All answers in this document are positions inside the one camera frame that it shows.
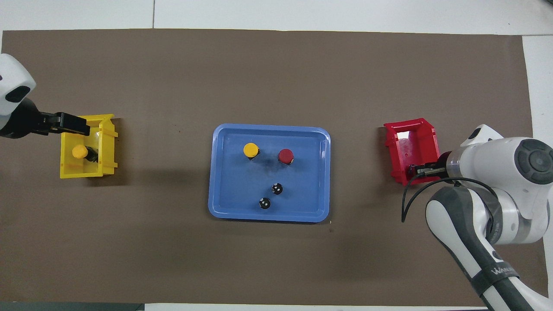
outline black cable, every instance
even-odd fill
[[[424,187],[420,188],[419,190],[417,190],[417,192],[415,192],[415,194],[411,197],[411,199],[407,203],[407,206],[405,206],[405,197],[407,196],[407,190],[409,189],[409,186],[411,185],[413,180],[415,180],[417,178],[420,178],[420,177],[423,177],[425,175],[426,175],[426,173],[422,172],[422,173],[419,173],[419,174],[413,176],[413,178],[411,178],[411,180],[405,186],[405,190],[403,191],[403,198],[401,200],[401,222],[405,222],[405,218],[407,217],[407,212],[409,211],[409,208],[411,207],[411,204],[413,203],[415,198],[419,194],[421,194],[424,190],[426,190],[428,187],[430,187],[432,185],[435,185],[437,183],[447,182],[447,181],[455,181],[455,180],[457,180],[457,181],[461,180],[461,181],[464,181],[464,182],[471,182],[471,183],[475,183],[475,184],[478,184],[478,185],[484,187],[493,196],[495,196],[497,198],[497,194],[495,193],[495,191],[493,191],[492,187],[488,186],[487,184],[485,184],[485,183],[483,183],[479,180],[472,179],[472,178],[466,178],[466,177],[447,177],[447,178],[442,178],[442,179],[439,179],[439,180],[435,180],[435,181],[433,181],[429,184],[426,184]],[[491,212],[489,214],[490,214],[490,217],[492,218],[492,223],[493,223],[493,215],[492,215]]]

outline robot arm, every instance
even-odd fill
[[[482,181],[480,187],[442,188],[426,206],[426,220],[490,310],[553,310],[553,302],[524,285],[493,244],[531,243],[549,224],[553,149],[531,138],[503,138],[478,127],[447,155],[449,177]]]
[[[86,120],[68,113],[40,112],[26,95],[36,86],[14,57],[0,54],[0,136],[20,138],[28,133],[71,132],[88,136]]]

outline blue tray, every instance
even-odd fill
[[[261,153],[249,160],[245,144]],[[294,162],[279,162],[287,148]],[[283,186],[275,195],[271,187]],[[259,207],[263,197],[271,206]],[[330,135],[318,127],[222,124],[213,133],[209,211],[229,219],[320,222],[330,209]]]

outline brown paper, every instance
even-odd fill
[[[483,305],[426,225],[440,186],[400,222],[381,126],[424,117],[442,152],[482,123],[531,136],[521,37],[56,30],[4,32],[2,47],[41,111],[119,118],[119,168],[61,180],[59,136],[0,140],[0,300]],[[211,216],[222,123],[326,129],[329,217]],[[546,293],[541,241],[497,250]]]

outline red cap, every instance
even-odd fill
[[[294,154],[290,149],[282,149],[278,153],[278,161],[281,161],[284,164],[291,164],[294,160]]]

